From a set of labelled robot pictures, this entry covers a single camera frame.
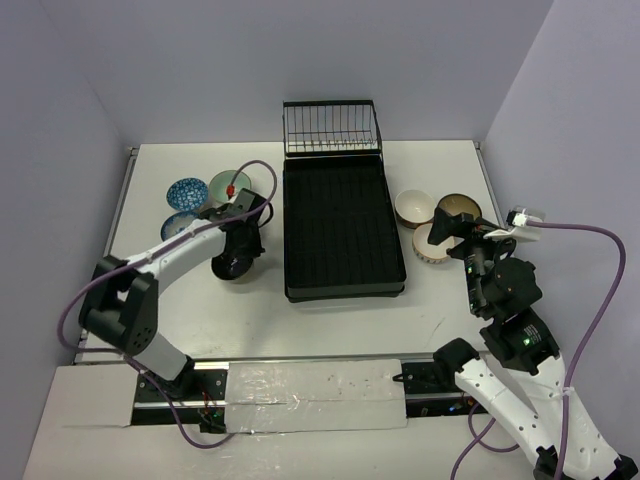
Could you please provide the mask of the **black bowl tan outside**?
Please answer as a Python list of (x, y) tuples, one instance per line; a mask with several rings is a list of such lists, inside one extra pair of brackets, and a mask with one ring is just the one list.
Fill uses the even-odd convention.
[(211, 259), (213, 275), (223, 281), (235, 281), (246, 275), (253, 266), (254, 259), (249, 256), (222, 253)]

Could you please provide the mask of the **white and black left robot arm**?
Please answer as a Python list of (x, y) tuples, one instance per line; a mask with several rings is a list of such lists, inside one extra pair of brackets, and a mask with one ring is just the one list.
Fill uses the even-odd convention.
[(93, 278), (108, 278), (86, 293), (79, 324), (145, 368), (170, 398), (190, 395), (194, 361), (159, 332), (159, 298), (207, 259), (220, 280), (244, 276), (264, 253), (259, 224), (263, 210), (272, 212), (273, 207), (259, 194), (242, 189), (232, 202), (205, 211), (145, 254), (104, 257)]

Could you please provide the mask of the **blue and white floral bowl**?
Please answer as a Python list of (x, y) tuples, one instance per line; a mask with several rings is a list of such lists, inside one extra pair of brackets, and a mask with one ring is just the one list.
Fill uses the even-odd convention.
[(171, 237), (182, 232), (189, 227), (191, 223), (199, 219), (199, 215), (192, 211), (177, 212), (168, 217), (161, 226), (160, 237), (162, 241), (166, 241)]

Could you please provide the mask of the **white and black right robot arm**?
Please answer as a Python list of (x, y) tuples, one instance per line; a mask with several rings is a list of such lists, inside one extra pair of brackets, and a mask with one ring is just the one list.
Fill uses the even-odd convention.
[(552, 225), (526, 208), (512, 209), (507, 223), (509, 227), (502, 229), (481, 217), (451, 215), (436, 208), (428, 242), (438, 245), (451, 237), (459, 239), (447, 253), (464, 264), (470, 311), (487, 321), (480, 334), (489, 353), (525, 396), (519, 398), (499, 380), (461, 338), (434, 353), (436, 383), (474, 398), (514, 439), (537, 479), (632, 479), (638, 466), (608, 444), (572, 386), (581, 354), (621, 282), (624, 244), (609, 230), (572, 225), (574, 231), (596, 232), (613, 240), (619, 263), (608, 295), (572, 359), (565, 361), (551, 330), (533, 309), (542, 297), (535, 267), (513, 255), (518, 242), (536, 241)]

